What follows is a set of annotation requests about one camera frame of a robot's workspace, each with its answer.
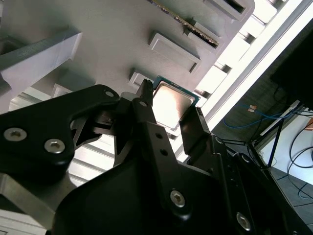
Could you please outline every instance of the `rectangular slot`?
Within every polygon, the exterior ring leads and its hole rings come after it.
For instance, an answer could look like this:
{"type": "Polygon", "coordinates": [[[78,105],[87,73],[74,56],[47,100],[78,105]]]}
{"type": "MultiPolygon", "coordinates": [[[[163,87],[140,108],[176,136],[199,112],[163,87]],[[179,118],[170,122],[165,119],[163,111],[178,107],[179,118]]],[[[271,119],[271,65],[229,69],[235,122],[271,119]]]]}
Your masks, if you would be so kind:
{"type": "Polygon", "coordinates": [[[250,8],[243,0],[204,0],[208,7],[216,7],[229,19],[241,21],[250,8]]]}
{"type": "Polygon", "coordinates": [[[153,80],[147,78],[146,76],[142,75],[141,73],[139,73],[138,71],[134,71],[130,80],[129,80],[129,85],[138,89],[141,85],[141,83],[143,82],[143,80],[150,80],[153,82],[153,80]]]}
{"type": "Polygon", "coordinates": [[[240,14],[243,13],[245,8],[238,4],[235,0],[224,0],[224,1],[227,2],[232,8],[234,8],[240,14]]]}
{"type": "Polygon", "coordinates": [[[192,26],[196,27],[197,29],[201,30],[202,32],[204,32],[206,35],[211,37],[214,41],[218,42],[218,44],[208,43],[208,42],[204,41],[201,37],[199,37],[197,34],[195,34],[194,32],[189,31],[188,29],[186,29],[184,31],[184,34],[188,38],[193,40],[198,46],[203,47],[203,48],[207,49],[208,51],[210,51],[212,53],[217,53],[218,52],[218,48],[221,48],[222,45],[224,44],[224,42],[219,38],[219,36],[217,36],[215,33],[213,33],[208,28],[204,27],[202,24],[197,22],[195,19],[192,19],[190,24],[192,26]]]}
{"type": "Polygon", "coordinates": [[[174,13],[173,11],[169,10],[165,6],[161,5],[158,3],[156,0],[148,0],[150,3],[161,9],[165,14],[168,16],[171,16],[174,20],[177,22],[181,23],[184,27],[192,31],[194,34],[196,34],[198,37],[200,37],[202,40],[209,44],[216,44],[218,46],[218,42],[214,41],[211,37],[206,35],[204,32],[201,30],[197,29],[196,27],[193,27],[190,23],[185,21],[183,18],[181,18],[178,14],[174,13]]]}
{"type": "Polygon", "coordinates": [[[149,47],[188,70],[190,73],[196,72],[200,66],[201,60],[199,58],[159,33],[154,35],[149,47]]]}

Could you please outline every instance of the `screw hole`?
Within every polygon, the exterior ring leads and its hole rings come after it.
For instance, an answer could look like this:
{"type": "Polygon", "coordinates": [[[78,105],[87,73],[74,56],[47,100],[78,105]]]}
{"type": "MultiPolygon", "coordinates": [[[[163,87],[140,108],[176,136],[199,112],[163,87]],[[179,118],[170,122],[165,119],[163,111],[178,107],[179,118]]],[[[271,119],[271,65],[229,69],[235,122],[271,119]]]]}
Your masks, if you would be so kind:
{"type": "Polygon", "coordinates": [[[113,97],[114,94],[112,92],[106,92],[106,95],[109,96],[109,97],[113,97]]]}
{"type": "Polygon", "coordinates": [[[156,133],[156,137],[158,137],[159,139],[163,138],[163,136],[160,133],[156,133]]]}
{"type": "Polygon", "coordinates": [[[230,182],[233,186],[238,186],[237,182],[234,179],[230,179],[230,182]]]}
{"type": "Polygon", "coordinates": [[[228,168],[231,172],[234,172],[234,169],[233,169],[230,165],[228,165],[227,168],[228,168]]]}
{"type": "Polygon", "coordinates": [[[161,149],[160,150],[161,154],[163,154],[164,156],[168,155],[168,152],[165,149],[161,149]]]}
{"type": "Polygon", "coordinates": [[[139,104],[141,104],[143,107],[147,107],[147,104],[143,101],[139,102],[139,104]]]}
{"type": "Polygon", "coordinates": [[[12,136],[12,137],[21,137],[21,133],[19,131],[12,131],[10,133],[10,136],[12,136]]]}
{"type": "Polygon", "coordinates": [[[53,147],[53,148],[60,148],[61,147],[57,142],[52,142],[50,144],[50,146],[53,147]]]}

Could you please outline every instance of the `floor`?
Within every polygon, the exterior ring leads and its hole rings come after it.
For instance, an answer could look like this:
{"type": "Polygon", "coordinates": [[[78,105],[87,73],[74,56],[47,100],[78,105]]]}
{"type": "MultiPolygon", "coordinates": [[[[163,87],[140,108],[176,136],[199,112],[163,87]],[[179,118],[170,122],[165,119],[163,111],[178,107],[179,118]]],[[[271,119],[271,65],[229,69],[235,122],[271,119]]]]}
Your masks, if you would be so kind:
{"type": "MultiPolygon", "coordinates": [[[[275,168],[272,169],[272,174],[275,177],[275,179],[279,179],[281,177],[284,177],[286,173],[277,170],[275,168]]],[[[304,186],[305,182],[302,180],[299,180],[293,176],[290,176],[290,179],[300,188],[304,186]]],[[[313,200],[311,199],[302,199],[298,196],[298,189],[296,189],[288,177],[285,177],[283,179],[278,180],[278,184],[285,193],[285,195],[289,198],[292,205],[295,207],[295,210],[300,215],[300,217],[303,219],[303,221],[308,224],[309,228],[313,231],[313,204],[304,205],[307,203],[312,203],[313,200]]],[[[313,196],[313,186],[307,185],[303,189],[303,191],[311,196],[313,196]]]]}

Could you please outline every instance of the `gray surface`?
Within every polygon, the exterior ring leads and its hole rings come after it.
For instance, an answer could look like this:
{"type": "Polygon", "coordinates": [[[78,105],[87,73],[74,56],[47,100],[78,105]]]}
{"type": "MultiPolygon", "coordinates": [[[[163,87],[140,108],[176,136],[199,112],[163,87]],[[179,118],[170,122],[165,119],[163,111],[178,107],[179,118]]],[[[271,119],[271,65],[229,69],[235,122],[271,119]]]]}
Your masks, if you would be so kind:
{"type": "MultiPolygon", "coordinates": [[[[286,174],[278,169],[273,168],[272,169],[272,174],[275,177],[275,179],[279,179],[286,174]]],[[[290,176],[290,179],[300,188],[302,187],[305,182],[302,180],[299,180],[293,176],[290,176]]],[[[289,198],[293,206],[299,206],[303,205],[306,203],[313,202],[313,200],[306,200],[306,199],[301,199],[298,196],[298,189],[292,185],[290,180],[288,178],[284,178],[278,181],[278,184],[280,188],[283,190],[285,195],[289,198]]],[[[308,195],[313,196],[313,186],[312,185],[307,185],[304,189],[304,192],[306,192],[308,195]]],[[[299,216],[303,219],[303,221],[306,224],[313,224],[313,204],[306,205],[306,206],[300,206],[300,207],[295,207],[295,210],[299,214],[299,216]]]]}
{"type": "MultiPolygon", "coordinates": [[[[73,63],[67,66],[97,83],[105,84],[119,94],[134,92],[128,85],[133,68],[150,78],[162,75],[194,90],[218,56],[252,14],[242,22],[226,21],[222,11],[213,11],[202,0],[162,0],[170,9],[188,20],[193,17],[218,36],[223,48],[216,54],[197,46],[183,32],[183,26],[146,0],[10,0],[5,2],[1,30],[24,42],[33,43],[71,26],[83,32],[73,63]],[[158,31],[201,59],[199,69],[190,74],[180,65],[149,48],[154,31],[158,31]]],[[[40,91],[51,93],[57,72],[35,84],[40,91]]]]}
{"type": "Polygon", "coordinates": [[[22,185],[20,181],[7,174],[0,174],[0,195],[3,195],[46,229],[52,228],[57,207],[65,196],[75,188],[76,186],[67,175],[55,185],[47,187],[29,182],[22,185]]]}
{"type": "Polygon", "coordinates": [[[63,62],[73,58],[81,36],[77,30],[68,29],[1,55],[0,97],[6,101],[9,96],[14,98],[63,62]]]}

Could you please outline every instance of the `black metal bracket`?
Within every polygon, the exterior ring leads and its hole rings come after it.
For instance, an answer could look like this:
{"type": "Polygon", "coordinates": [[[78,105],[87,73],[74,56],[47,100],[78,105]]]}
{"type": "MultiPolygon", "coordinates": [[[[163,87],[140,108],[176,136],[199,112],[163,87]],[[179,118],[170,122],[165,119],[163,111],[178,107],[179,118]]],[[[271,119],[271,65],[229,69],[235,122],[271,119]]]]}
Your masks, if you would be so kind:
{"type": "Polygon", "coordinates": [[[118,101],[119,95],[111,88],[96,85],[1,115],[1,133],[9,128],[20,128],[27,137],[8,141],[0,135],[0,172],[34,181],[61,179],[75,149],[100,137],[90,129],[93,115],[99,110],[114,109],[118,101]],[[46,141],[51,139],[64,143],[61,153],[45,149],[46,141]]]}
{"type": "Polygon", "coordinates": [[[191,108],[180,122],[184,150],[190,156],[189,164],[209,172],[221,185],[227,205],[227,217],[241,233],[255,234],[238,168],[228,155],[224,142],[212,135],[200,108],[191,108]],[[249,229],[238,225],[238,217],[251,221],[249,229]]]}

